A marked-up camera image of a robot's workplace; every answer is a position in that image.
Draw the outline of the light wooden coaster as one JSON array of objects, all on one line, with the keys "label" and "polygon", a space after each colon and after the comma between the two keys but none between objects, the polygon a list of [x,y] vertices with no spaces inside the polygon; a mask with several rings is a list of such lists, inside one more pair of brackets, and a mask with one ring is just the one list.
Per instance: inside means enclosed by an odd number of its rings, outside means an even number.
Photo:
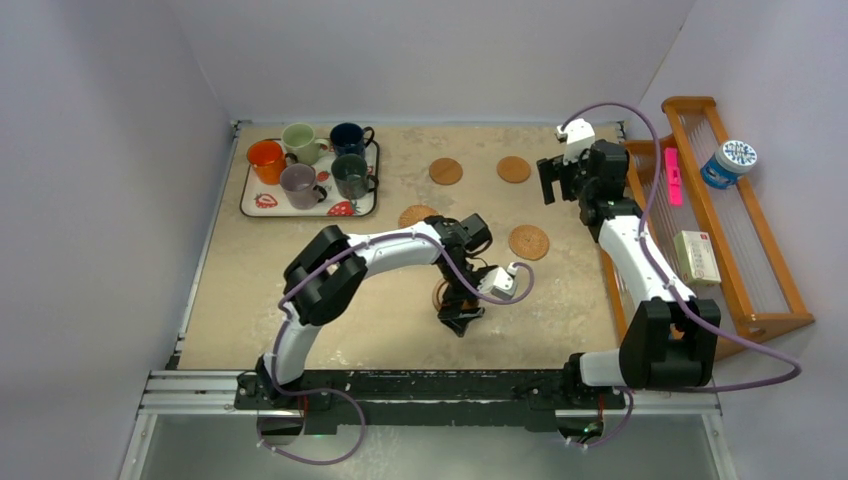
[{"label": "light wooden coaster", "polygon": [[463,177],[462,165],[453,158],[442,157],[434,160],[428,168],[430,179],[438,185],[453,185]]},{"label": "light wooden coaster", "polygon": [[519,184],[529,179],[531,167],[522,157],[506,156],[498,161],[496,172],[505,182]]}]

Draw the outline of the dark brown wooden coaster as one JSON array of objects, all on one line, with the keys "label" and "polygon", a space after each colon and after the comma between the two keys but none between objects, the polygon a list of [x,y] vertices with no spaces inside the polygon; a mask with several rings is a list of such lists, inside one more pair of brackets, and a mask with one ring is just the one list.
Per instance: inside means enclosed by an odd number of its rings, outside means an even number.
[{"label": "dark brown wooden coaster", "polygon": [[[432,291],[432,295],[431,295],[431,301],[432,301],[433,307],[436,311],[441,310],[442,305],[443,305],[444,295],[445,295],[445,292],[447,291],[448,287],[449,287],[449,283],[445,279],[438,281],[436,286],[434,287],[434,289]],[[479,303],[479,300],[476,297],[471,297],[471,299],[466,299],[462,303],[462,309],[463,310],[469,310],[469,309],[472,309],[472,308],[479,308],[479,307],[480,307],[480,303]]]}]

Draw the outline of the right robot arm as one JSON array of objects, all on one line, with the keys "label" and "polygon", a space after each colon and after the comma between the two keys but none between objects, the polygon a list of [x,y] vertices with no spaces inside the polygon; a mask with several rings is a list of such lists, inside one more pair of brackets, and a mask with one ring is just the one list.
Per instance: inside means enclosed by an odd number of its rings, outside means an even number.
[{"label": "right robot arm", "polygon": [[584,407],[614,388],[672,390],[705,386],[712,376],[721,312],[681,283],[645,227],[636,200],[625,193],[627,150],[598,140],[573,160],[537,161],[545,203],[575,201],[580,220],[612,260],[635,312],[615,350],[575,353],[563,369],[561,392]]}]

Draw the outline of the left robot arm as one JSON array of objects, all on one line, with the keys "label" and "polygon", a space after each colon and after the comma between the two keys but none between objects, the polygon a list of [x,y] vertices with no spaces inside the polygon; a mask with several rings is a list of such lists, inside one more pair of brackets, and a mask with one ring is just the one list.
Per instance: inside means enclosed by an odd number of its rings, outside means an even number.
[{"label": "left robot arm", "polygon": [[446,283],[437,318],[463,336],[469,323],[485,312],[480,301],[508,301],[514,292],[508,270],[471,262],[492,241],[477,214],[463,220],[428,215],[378,234],[346,234],[337,225],[323,228],[284,271],[278,303],[283,323],[255,369],[260,397],[272,408],[284,409],[305,392],[299,383],[318,334],[348,309],[364,281],[383,273],[436,266]]}]

